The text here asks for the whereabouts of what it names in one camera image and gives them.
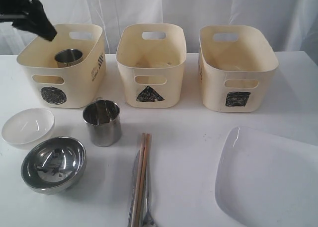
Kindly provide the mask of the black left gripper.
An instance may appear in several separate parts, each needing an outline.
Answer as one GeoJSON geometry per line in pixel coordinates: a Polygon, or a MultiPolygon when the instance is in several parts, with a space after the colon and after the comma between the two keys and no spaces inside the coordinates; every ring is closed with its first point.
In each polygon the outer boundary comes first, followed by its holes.
{"type": "Polygon", "coordinates": [[[0,20],[52,42],[57,31],[47,18],[40,0],[0,0],[0,20]]]}

